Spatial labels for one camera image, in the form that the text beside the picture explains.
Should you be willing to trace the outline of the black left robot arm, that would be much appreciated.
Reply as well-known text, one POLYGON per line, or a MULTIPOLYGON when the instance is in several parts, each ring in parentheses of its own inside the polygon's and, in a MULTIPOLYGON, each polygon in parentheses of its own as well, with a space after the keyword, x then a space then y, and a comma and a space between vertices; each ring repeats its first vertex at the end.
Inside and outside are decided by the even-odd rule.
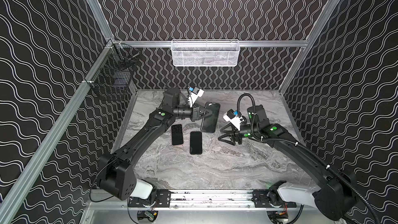
POLYGON ((96 185, 119 200, 139 198, 154 201, 154 186, 136 178, 135 166, 151 144, 163 135, 177 119, 189 118, 195 122, 212 113, 196 103, 204 94, 200 88, 189 88, 184 95, 178 88, 163 92, 159 107, 149 114, 145 125, 125 145, 113 153, 100 157, 96 185))

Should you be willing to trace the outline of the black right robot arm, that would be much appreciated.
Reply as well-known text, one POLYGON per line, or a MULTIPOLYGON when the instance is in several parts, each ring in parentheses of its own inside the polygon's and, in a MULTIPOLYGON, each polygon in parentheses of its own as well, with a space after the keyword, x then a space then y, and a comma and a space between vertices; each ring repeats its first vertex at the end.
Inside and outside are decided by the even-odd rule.
POLYGON ((241 144, 243 139, 266 144, 282 152, 316 183, 314 188, 302 187, 280 180, 269 187, 266 195, 257 197, 272 206, 298 203, 316 208, 326 218, 348 220, 346 213, 359 201, 356 176, 336 169, 301 144, 289 131, 271 123, 262 105, 248 108, 245 118, 239 111, 229 110, 223 118, 228 124, 218 139, 224 143, 241 144))

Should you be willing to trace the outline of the black phone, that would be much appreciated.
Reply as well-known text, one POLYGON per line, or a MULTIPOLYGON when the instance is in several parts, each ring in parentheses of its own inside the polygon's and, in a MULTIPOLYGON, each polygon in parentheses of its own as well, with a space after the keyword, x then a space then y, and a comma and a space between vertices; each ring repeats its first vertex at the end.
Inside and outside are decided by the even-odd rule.
POLYGON ((216 102, 207 102, 205 107, 211 109, 213 111, 213 117, 203 119, 201 125, 201 132, 204 133, 215 133, 217 128, 218 116, 220 111, 220 104, 216 102))

